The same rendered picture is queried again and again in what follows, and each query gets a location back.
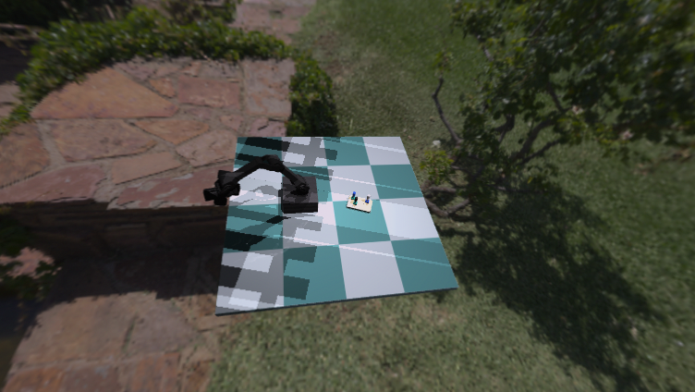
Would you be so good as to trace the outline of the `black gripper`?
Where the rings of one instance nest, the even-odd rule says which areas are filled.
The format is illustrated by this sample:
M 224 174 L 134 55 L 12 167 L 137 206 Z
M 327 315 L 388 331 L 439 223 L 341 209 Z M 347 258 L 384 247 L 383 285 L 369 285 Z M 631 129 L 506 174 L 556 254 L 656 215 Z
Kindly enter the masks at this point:
M 223 174 L 228 173 L 230 171 L 225 171 L 225 170 L 219 170 L 218 172 L 218 178 L 220 178 Z M 213 204 L 215 205 L 227 205 L 227 198 L 222 196 L 220 199 L 213 200 Z

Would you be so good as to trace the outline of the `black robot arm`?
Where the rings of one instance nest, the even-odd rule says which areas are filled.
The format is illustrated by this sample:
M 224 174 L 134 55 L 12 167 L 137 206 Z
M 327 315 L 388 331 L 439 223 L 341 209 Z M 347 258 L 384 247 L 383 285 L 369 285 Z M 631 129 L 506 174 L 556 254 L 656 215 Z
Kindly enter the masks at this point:
M 268 161 L 269 164 L 266 164 L 263 161 Z M 305 178 L 299 174 L 294 174 L 290 169 L 283 165 L 276 154 L 266 154 L 262 157 L 255 157 L 253 161 L 242 166 L 235 172 L 223 174 L 216 182 L 214 182 L 215 188 L 204 189 L 202 191 L 204 200 L 207 202 L 220 199 L 222 196 L 226 198 L 238 196 L 240 194 L 240 184 L 238 182 L 259 168 L 282 173 L 290 180 L 293 187 L 297 189 L 298 197 L 308 196 L 310 187 Z

